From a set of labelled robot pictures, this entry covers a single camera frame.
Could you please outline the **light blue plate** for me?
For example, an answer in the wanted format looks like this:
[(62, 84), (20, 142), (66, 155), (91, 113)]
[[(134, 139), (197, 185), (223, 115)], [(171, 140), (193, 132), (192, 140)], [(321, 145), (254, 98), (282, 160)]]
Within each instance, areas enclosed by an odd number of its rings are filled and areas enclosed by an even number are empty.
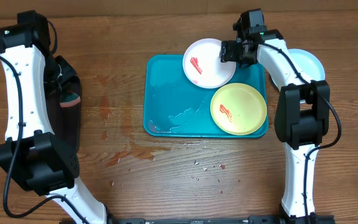
[[(298, 65), (297, 71), (303, 72), (301, 76), (307, 82), (310, 82), (311, 80), (321, 81), (326, 79), (322, 63), (312, 53), (301, 49), (289, 49), (287, 55), (289, 55), (293, 62)], [(293, 73), (293, 69), (291, 67), (289, 67), (289, 69), (292, 74), (284, 80), (281, 80), (277, 76), (270, 77), (278, 90), (280, 90), (282, 86), (290, 83), (294, 83), (296, 85), (303, 84), (302, 81), (297, 80), (296, 75)]]

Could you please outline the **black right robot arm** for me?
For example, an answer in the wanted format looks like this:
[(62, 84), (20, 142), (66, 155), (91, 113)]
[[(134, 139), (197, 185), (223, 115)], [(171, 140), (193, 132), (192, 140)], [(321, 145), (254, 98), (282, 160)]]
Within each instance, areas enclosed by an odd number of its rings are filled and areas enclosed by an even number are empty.
[(328, 133), (330, 88), (314, 80), (297, 64), (281, 33), (266, 30), (237, 40), (224, 40), (220, 60), (261, 64), (280, 90), (274, 127), (286, 159), (285, 190), (280, 204), (282, 223), (334, 223), (318, 215), (313, 202), (314, 165)]

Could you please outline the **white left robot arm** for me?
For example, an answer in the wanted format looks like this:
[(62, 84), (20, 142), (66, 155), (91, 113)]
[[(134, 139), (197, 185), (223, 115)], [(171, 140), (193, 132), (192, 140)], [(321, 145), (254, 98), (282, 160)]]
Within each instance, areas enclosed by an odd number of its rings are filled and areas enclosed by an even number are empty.
[(106, 206), (80, 179), (82, 86), (50, 48), (49, 31), (33, 22), (0, 28), (8, 100), (0, 166), (8, 181), (53, 200), (75, 223), (111, 223)]

